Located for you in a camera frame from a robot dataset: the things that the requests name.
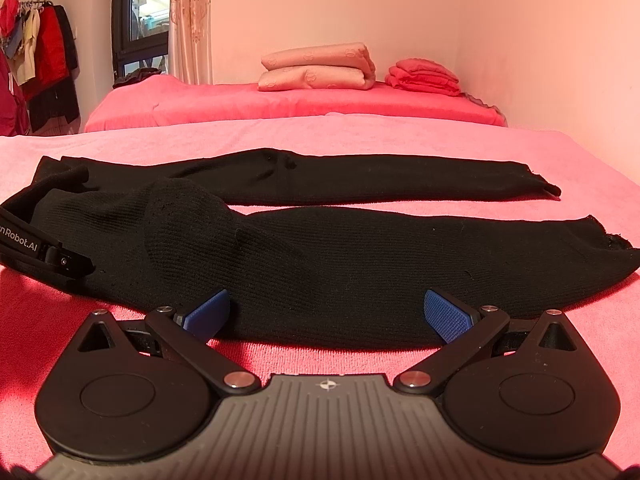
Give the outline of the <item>folded red blanket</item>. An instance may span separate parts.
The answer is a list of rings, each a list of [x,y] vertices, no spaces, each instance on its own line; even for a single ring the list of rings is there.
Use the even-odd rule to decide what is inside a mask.
[[[461,96],[458,77],[445,66],[425,58],[405,58],[390,66],[386,84],[401,90]]]

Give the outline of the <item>upper pink pillow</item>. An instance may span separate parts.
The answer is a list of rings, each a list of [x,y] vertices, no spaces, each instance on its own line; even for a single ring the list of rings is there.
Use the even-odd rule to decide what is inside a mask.
[[[306,65],[344,66],[361,70],[364,76],[375,75],[369,50],[361,42],[288,49],[262,57],[262,66],[266,70]]]

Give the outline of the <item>pink patterned curtain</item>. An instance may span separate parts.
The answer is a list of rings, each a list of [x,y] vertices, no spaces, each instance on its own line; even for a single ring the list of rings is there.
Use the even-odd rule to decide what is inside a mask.
[[[169,73],[186,84],[211,84],[214,76],[210,0],[170,0]]]

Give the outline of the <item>pink pillow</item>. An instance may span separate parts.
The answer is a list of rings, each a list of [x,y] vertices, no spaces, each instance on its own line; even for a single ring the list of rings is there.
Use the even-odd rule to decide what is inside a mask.
[[[266,70],[306,65],[344,66],[361,70],[364,76],[375,75],[369,50],[361,42],[288,49],[262,57],[262,66]]]
[[[353,67],[304,65],[268,70],[260,76],[260,91],[298,89],[354,89],[369,90],[375,83],[375,74],[366,74]]]

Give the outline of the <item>far pink bed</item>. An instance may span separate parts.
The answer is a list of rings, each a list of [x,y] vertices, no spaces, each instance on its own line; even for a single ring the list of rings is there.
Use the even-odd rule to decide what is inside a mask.
[[[504,127],[497,107],[472,96],[394,89],[378,82],[369,90],[260,91],[256,84],[185,84],[154,75],[112,90],[90,114],[85,132],[326,114],[373,114],[475,122]]]

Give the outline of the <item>dark clothing on far bed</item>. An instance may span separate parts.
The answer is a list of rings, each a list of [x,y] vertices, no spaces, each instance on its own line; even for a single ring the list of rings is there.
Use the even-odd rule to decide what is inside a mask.
[[[156,67],[137,68],[131,73],[118,77],[113,84],[113,88],[122,88],[130,86],[130,84],[138,84],[155,75],[161,75],[163,72]]]

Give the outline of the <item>dark framed window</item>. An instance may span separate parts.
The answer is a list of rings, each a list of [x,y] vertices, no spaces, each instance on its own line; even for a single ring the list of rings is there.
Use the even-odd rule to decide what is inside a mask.
[[[112,0],[114,78],[139,68],[166,72],[170,0]]]

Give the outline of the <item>hanging clothes on rack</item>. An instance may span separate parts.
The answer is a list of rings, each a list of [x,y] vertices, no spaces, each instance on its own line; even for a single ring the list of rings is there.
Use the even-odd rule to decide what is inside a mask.
[[[78,127],[78,70],[74,33],[62,6],[49,0],[2,1],[2,136]]]

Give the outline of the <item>near pink bed blanket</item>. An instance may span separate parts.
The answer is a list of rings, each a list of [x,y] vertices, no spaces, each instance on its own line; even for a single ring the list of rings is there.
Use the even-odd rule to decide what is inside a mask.
[[[1,138],[1,203],[29,185],[44,155],[88,157],[128,165],[157,165],[251,148],[299,154],[396,153],[514,160],[562,188],[560,200],[410,202],[377,204],[406,214],[495,219],[574,219],[590,214],[612,234],[639,247],[639,185],[564,133],[491,127],[470,122],[374,115],[232,120],[122,129],[72,136]],[[36,469],[50,450],[34,417],[43,378],[88,313],[134,312],[63,294],[1,266],[1,463]],[[606,456],[625,468],[639,463],[639,273],[567,316],[588,342],[620,395],[620,420]],[[420,352],[345,353],[226,342],[220,353],[273,373],[376,373],[392,378]]]

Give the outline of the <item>black knit pants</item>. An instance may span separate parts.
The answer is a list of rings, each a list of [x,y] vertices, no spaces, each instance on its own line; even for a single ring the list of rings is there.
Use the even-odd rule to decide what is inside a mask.
[[[384,350],[436,344],[424,318],[429,289],[534,318],[626,280],[639,253],[591,217],[363,206],[559,195],[519,162],[258,148],[157,166],[45,157],[1,208],[96,266],[81,283],[43,282],[56,288],[180,313],[225,289],[228,339]]]

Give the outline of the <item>lower pink pillow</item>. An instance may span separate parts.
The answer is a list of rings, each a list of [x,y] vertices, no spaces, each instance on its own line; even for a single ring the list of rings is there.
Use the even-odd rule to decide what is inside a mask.
[[[260,76],[260,91],[298,89],[354,89],[369,90],[375,83],[375,74],[366,74],[353,67],[304,65],[268,70]]]

